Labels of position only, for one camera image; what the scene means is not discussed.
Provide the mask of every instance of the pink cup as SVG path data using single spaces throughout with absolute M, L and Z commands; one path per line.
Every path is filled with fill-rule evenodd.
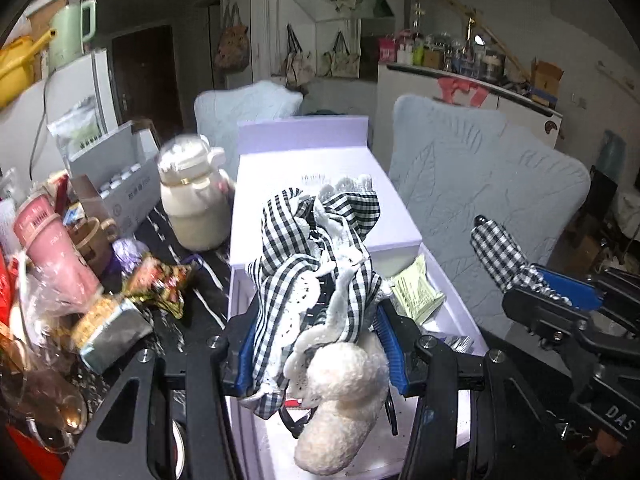
M 51 285 L 74 303 L 86 303 L 100 287 L 98 278 L 76 251 L 60 215 L 53 214 L 41 222 L 24 248 L 31 261 L 52 276 Z
M 25 247 L 36 229 L 54 213 L 46 192 L 28 197 L 15 215 L 14 233 Z

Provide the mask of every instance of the chair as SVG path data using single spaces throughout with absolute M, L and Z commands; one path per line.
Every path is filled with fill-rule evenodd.
M 212 146 L 225 149 L 222 165 L 233 180 L 238 176 L 238 123 L 283 119 L 295 115 L 302 94 L 290 92 L 271 81 L 260 81 L 236 90 L 209 90 L 193 104 L 198 133 Z
M 498 111 L 418 96 L 396 102 L 394 136 L 389 177 L 425 245 L 476 322 L 510 340 L 502 294 L 470 244 L 474 218 L 501 222 L 531 262 L 545 264 L 589 192 L 587 169 Z

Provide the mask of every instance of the yellow watering can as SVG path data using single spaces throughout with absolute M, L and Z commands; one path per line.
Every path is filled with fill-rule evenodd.
M 23 36 L 0 50 L 0 109 L 33 84 L 33 56 L 55 37 L 56 31 L 50 28 L 35 43 Z

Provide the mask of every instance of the doorway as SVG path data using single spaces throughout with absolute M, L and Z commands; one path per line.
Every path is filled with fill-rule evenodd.
M 114 38 L 113 72 L 124 121 L 151 119 L 162 142 L 184 130 L 169 25 Z

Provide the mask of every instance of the gingham fabric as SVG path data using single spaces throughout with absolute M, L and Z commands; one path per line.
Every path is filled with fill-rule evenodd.
M 502 292 L 520 286 L 571 305 L 569 298 L 549 286 L 542 273 L 529 263 L 518 243 L 498 222 L 488 220 L 471 229 L 471 245 Z
M 248 266 L 260 301 L 254 338 L 253 392 L 258 392 L 265 381 L 273 389 L 271 393 L 260 397 L 254 407 L 254 413 L 261 418 L 269 418 L 278 411 L 287 387 L 282 369 L 292 345 L 275 351 L 273 340 L 293 283 L 302 272 L 318 270 L 321 261 L 318 249 L 335 260 L 334 242 L 330 234 L 316 225 L 314 200 L 294 188 L 285 189 L 270 199 L 262 211 L 262 256 Z M 340 341 L 354 342 L 362 328 L 364 311 L 374 300 L 382 282 L 373 272 L 369 253 L 362 243 L 380 217 L 378 197 L 373 191 L 340 192 L 322 205 L 329 218 L 340 224 L 343 218 L 346 220 L 348 231 L 345 234 L 349 245 L 364 257 L 349 287 L 348 318 L 339 338 Z M 335 281 L 338 269 L 333 274 Z M 323 321 L 323 317 L 319 316 L 316 324 Z M 301 320 L 301 332 L 308 328 L 307 323 L 306 318 Z M 272 354 L 280 361 L 277 367 L 279 373 L 275 377 L 265 377 L 267 365 L 274 358 Z

